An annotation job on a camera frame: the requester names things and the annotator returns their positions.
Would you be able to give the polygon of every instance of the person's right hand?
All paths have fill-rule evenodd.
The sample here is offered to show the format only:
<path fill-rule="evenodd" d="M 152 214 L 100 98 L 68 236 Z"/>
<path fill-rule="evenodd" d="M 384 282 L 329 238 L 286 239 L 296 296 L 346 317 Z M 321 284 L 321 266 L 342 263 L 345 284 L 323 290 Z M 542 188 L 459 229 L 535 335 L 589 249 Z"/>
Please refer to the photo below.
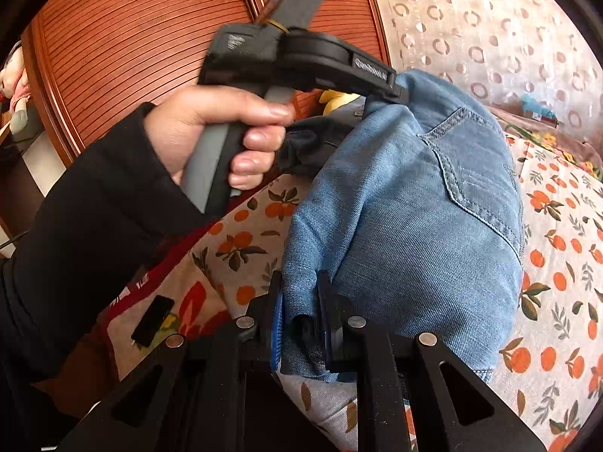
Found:
<path fill-rule="evenodd" d="M 147 137 L 176 183 L 203 128 L 241 121 L 253 126 L 243 139 L 248 151 L 230 164 L 228 183 L 239 190 L 257 187 L 285 139 L 285 126 L 295 117 L 292 105 L 267 102 L 245 90 L 192 86 L 178 90 L 145 118 Z"/>

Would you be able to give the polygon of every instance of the gray grip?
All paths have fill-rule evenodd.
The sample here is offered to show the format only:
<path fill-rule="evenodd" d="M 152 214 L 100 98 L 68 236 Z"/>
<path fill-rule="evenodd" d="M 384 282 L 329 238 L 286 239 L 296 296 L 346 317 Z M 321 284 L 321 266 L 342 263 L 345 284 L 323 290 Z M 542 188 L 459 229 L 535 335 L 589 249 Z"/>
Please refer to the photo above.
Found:
<path fill-rule="evenodd" d="M 203 213 L 205 213 L 213 176 L 228 134 L 228 125 L 216 124 L 203 129 L 182 173 L 180 187 L 189 200 Z"/>
<path fill-rule="evenodd" d="M 265 99 L 272 102 L 286 104 L 292 100 L 294 94 L 295 90 L 292 89 L 286 89 L 284 87 L 271 87 L 266 93 Z M 207 125 L 203 129 L 203 132 L 201 133 L 201 136 L 195 145 L 195 149 L 186 163 L 185 170 L 182 173 L 180 187 L 189 200 L 203 214 L 206 213 L 209 194 L 212 190 L 212 184 L 216 175 L 216 169 L 218 168 L 220 157 L 222 155 L 222 149 L 224 149 L 224 144 L 228 137 L 228 130 L 231 127 L 239 128 L 241 126 L 244 125 L 241 123 Z M 236 139 L 236 143 L 238 144 L 236 149 L 240 151 L 243 149 L 242 140 L 244 130 L 233 129 L 231 132 L 236 132 L 236 135 L 234 137 L 231 136 L 228 140 L 233 142 Z M 233 150 L 233 147 L 228 147 L 227 151 L 228 153 L 226 154 L 234 156 L 235 151 Z M 222 163 L 225 168 L 230 168 L 231 158 L 228 158 L 228 160 L 228 166 L 226 166 L 225 163 Z M 218 178 L 221 177 L 224 177 L 224 181 L 227 181 L 225 179 L 226 172 L 224 172 L 224 175 L 218 176 Z M 239 190 L 231 189 L 231 195 L 238 194 L 240 194 Z"/>

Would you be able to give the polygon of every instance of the denim fabric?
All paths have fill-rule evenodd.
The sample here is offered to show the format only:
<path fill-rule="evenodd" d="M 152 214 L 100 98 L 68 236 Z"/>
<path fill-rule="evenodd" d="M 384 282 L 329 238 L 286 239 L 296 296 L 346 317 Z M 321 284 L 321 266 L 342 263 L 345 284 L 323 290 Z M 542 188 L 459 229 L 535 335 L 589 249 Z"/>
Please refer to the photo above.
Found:
<path fill-rule="evenodd" d="M 367 100 L 363 122 L 317 175 L 283 256 L 281 371 L 330 380 L 316 271 L 365 318 L 430 331 L 488 380 L 522 279 L 522 204 L 500 126 L 450 83 L 416 70 L 410 102 Z"/>

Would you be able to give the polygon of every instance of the wooden slatted door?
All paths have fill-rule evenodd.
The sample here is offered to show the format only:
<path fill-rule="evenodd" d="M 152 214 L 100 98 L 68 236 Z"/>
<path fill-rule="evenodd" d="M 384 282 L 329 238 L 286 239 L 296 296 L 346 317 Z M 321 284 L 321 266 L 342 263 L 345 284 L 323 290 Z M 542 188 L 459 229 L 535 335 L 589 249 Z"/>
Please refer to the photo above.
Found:
<path fill-rule="evenodd" d="M 197 79 L 216 30 L 250 22 L 266 0 L 50 0 L 23 36 L 40 116 L 68 165 L 138 104 Z M 313 31 L 388 62 L 375 0 L 326 0 Z M 301 117 L 317 93 L 297 96 Z"/>
<path fill-rule="evenodd" d="M 375 0 L 325 0 L 309 27 L 311 31 L 327 32 L 344 39 L 384 63 L 389 63 L 382 28 Z M 298 93 L 298 107 L 302 117 L 319 111 L 319 95 L 319 92 Z"/>
<path fill-rule="evenodd" d="M 245 0 L 50 0 L 28 36 L 34 97 L 72 160 L 141 102 L 195 82 L 215 31 L 249 21 Z"/>

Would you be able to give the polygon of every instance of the stuffed toy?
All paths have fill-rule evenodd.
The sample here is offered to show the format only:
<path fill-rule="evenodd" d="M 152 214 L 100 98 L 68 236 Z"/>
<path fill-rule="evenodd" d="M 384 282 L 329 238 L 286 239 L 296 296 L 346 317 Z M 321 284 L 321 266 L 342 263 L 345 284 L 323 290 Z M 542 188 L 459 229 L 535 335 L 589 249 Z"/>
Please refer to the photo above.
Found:
<path fill-rule="evenodd" d="M 14 45 L 0 71 L 0 102 L 10 100 L 10 131 L 13 134 L 27 125 L 27 102 L 31 88 L 25 71 L 21 42 Z"/>

